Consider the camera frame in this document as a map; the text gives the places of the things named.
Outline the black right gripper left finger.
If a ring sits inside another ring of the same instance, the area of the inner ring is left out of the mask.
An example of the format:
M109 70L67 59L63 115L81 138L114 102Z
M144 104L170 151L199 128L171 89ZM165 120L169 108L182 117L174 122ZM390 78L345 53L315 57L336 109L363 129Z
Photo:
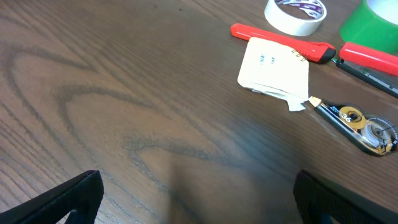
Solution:
M94 223L104 195L98 170L88 170L1 213L1 223Z

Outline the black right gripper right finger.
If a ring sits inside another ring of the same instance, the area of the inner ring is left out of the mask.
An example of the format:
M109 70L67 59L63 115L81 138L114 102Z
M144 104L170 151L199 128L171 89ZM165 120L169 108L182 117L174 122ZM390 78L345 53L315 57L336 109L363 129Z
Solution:
M397 213L307 170L297 174L293 194L302 221L397 223Z

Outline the green tape roll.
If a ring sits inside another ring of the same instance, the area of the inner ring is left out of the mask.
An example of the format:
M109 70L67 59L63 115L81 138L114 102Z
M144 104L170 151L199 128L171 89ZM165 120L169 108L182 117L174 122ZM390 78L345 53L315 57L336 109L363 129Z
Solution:
M397 0L362 0L340 27L340 36L389 54L397 53Z

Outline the white masking tape roll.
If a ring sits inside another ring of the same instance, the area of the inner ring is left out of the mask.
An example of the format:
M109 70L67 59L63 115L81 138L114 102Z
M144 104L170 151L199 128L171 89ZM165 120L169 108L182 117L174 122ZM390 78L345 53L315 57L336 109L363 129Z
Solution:
M268 0L264 15L277 30L294 36L313 34L326 18L319 0Z

